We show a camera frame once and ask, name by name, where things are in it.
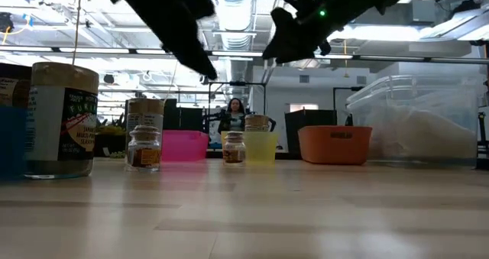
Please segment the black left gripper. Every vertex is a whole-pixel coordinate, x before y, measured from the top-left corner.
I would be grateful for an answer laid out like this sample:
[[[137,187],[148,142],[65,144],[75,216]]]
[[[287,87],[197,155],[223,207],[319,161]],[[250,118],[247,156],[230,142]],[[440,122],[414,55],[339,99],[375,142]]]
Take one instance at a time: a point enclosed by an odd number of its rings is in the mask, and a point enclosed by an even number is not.
[[[216,79],[217,73],[198,38],[197,21],[213,16],[212,0],[125,0],[180,64]]]

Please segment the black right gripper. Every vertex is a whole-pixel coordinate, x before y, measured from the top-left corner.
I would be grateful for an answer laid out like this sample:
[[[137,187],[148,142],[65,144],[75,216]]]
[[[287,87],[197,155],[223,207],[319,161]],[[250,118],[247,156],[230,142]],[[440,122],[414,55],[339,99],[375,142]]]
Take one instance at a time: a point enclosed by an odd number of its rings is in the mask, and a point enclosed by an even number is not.
[[[375,8],[384,15],[388,7],[399,0],[323,0],[318,12],[313,12],[308,21],[300,23],[283,8],[272,10],[275,33],[262,53],[264,60],[274,58],[276,63],[289,63],[312,59],[320,49],[321,56],[328,55],[332,48],[327,37],[340,31],[368,9]]]

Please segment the furikake jar with bamboo lid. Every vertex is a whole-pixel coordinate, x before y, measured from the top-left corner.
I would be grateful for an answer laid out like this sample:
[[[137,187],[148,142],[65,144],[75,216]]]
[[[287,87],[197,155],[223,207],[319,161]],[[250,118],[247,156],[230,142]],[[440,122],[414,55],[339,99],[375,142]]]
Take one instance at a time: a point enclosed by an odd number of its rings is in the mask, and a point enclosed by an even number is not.
[[[24,174],[32,179],[88,176],[96,137],[99,74],[73,64],[32,65]]]
[[[125,150],[131,140],[130,132],[138,125],[152,126],[159,133],[163,130],[164,101],[158,99],[134,98],[125,103],[126,139]]]
[[[266,115],[250,114],[244,117],[245,131],[268,131],[269,118]]]

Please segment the small glass spice jar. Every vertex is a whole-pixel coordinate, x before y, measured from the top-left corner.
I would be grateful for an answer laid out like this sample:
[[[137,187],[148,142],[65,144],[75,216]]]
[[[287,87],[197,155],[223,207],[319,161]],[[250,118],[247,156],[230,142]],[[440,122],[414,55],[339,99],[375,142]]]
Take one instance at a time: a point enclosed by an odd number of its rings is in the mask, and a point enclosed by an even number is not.
[[[245,163],[246,147],[242,131],[230,131],[222,145],[224,165],[239,166]]]
[[[161,162],[161,136],[156,127],[137,125],[129,132],[126,169],[157,172]]]

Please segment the black cabinet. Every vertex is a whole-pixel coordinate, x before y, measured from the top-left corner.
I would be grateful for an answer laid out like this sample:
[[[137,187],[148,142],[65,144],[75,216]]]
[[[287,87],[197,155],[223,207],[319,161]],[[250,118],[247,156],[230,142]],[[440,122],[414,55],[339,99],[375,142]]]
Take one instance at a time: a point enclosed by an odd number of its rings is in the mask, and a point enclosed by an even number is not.
[[[337,114],[335,110],[303,109],[285,113],[284,118],[287,132],[287,146],[290,154],[300,154],[298,130],[301,128],[316,125],[337,125]]]

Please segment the person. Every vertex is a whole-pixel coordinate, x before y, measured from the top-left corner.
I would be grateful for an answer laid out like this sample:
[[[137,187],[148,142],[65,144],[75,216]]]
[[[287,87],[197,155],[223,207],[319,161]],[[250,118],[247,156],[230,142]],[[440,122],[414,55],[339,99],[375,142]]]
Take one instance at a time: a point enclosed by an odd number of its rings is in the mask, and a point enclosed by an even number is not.
[[[223,131],[245,130],[245,108],[240,99],[233,98],[228,103],[228,108],[219,122],[218,133]]]

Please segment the black monitor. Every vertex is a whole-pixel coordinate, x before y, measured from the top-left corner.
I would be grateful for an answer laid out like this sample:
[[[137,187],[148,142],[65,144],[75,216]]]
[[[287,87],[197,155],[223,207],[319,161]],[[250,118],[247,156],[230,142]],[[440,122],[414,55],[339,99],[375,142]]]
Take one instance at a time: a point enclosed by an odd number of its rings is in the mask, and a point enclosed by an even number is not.
[[[176,99],[168,99],[164,105],[164,130],[203,131],[203,110],[182,108]]]

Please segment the yellow plastic bin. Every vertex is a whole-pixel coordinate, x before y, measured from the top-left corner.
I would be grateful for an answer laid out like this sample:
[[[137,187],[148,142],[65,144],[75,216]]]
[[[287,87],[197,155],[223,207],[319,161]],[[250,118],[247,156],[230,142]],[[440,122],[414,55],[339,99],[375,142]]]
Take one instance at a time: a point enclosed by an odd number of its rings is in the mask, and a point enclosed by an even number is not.
[[[222,145],[226,134],[221,133]],[[273,164],[278,144],[278,134],[270,131],[243,131],[246,147],[244,164]]]

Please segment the red-pink plastic bin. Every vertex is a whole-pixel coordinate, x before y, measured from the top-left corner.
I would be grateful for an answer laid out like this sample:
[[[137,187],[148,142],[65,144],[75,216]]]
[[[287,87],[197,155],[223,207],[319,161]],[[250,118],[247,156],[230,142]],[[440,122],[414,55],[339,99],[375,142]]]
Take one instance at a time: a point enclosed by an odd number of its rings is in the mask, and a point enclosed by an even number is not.
[[[206,158],[209,136],[201,131],[165,130],[162,162],[196,162]]]

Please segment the potted succulent plant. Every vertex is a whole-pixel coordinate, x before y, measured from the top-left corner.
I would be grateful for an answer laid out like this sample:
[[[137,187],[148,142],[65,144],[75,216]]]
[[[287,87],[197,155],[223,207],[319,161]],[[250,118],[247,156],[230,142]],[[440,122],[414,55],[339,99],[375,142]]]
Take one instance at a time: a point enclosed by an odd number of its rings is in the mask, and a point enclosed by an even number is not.
[[[118,119],[108,122],[98,120],[96,123],[96,139],[94,157],[110,157],[122,159],[125,157],[126,146],[125,114],[121,113]]]

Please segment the clear plastic storage bin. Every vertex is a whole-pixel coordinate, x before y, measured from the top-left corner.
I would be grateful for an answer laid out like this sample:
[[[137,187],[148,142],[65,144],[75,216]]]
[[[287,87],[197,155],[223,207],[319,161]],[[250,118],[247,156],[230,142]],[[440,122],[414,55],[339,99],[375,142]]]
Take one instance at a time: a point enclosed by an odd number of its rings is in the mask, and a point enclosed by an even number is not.
[[[346,100],[346,110],[356,126],[368,126],[367,116],[383,106],[412,106],[441,115],[476,134],[476,156],[469,160],[368,159],[398,163],[433,163],[473,166],[478,153],[478,112],[486,86],[478,75],[385,76],[357,91]]]

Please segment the black ceiling device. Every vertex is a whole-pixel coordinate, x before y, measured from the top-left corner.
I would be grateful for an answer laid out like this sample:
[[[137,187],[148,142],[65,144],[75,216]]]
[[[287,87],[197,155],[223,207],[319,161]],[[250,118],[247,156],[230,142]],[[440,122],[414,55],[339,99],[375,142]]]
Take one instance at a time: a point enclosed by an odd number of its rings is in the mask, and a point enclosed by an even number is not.
[[[15,29],[10,12],[0,12],[0,33],[10,33]]]

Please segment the teal plastic bin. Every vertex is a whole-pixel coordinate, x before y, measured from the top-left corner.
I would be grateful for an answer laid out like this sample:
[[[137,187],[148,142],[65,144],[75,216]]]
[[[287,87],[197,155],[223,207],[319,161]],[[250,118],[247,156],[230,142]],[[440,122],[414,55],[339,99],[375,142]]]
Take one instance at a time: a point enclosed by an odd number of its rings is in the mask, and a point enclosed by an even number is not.
[[[18,180],[26,171],[24,108],[0,106],[0,181]]]

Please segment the white ventilation duct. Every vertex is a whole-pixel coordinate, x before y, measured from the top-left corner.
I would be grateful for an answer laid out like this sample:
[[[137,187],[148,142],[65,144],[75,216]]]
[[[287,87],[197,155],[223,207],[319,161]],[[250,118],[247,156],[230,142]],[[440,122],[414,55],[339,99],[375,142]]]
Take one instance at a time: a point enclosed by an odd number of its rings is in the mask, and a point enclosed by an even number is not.
[[[217,0],[217,16],[219,19],[219,34],[222,40],[222,50],[249,51],[252,36],[247,33],[251,29],[251,14],[253,0]],[[246,81],[248,74],[247,60],[229,60],[226,64],[226,82]],[[248,96],[248,87],[224,87],[229,99],[243,99]]]

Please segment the black stand frame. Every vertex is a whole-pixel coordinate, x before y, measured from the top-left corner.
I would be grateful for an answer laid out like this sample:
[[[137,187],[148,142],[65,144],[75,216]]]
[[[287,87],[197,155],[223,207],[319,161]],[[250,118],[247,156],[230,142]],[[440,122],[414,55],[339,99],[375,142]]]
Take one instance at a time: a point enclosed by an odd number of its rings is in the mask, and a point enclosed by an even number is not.
[[[333,87],[332,90],[332,103],[333,103],[333,110],[337,112],[337,106],[336,106],[336,92],[338,90],[350,90],[352,92],[357,92],[361,89],[363,89],[363,86],[351,86],[351,87]]]
[[[219,84],[218,88],[215,89],[215,90],[212,90],[212,85],[214,84]],[[205,119],[205,127],[204,127],[204,131],[205,133],[209,133],[209,123],[210,123],[210,109],[211,109],[211,96],[214,95],[215,93],[217,93],[217,91],[223,87],[224,85],[228,85],[228,86],[238,86],[238,87],[243,87],[243,86],[260,86],[262,89],[263,89],[263,100],[264,100],[264,106],[263,106],[263,114],[266,115],[267,114],[267,84],[266,83],[249,83],[249,82],[245,82],[245,81],[228,81],[228,82],[216,82],[216,81],[213,81],[213,82],[210,82],[208,84],[208,108],[207,108],[207,112],[206,114],[204,115],[204,119]]]

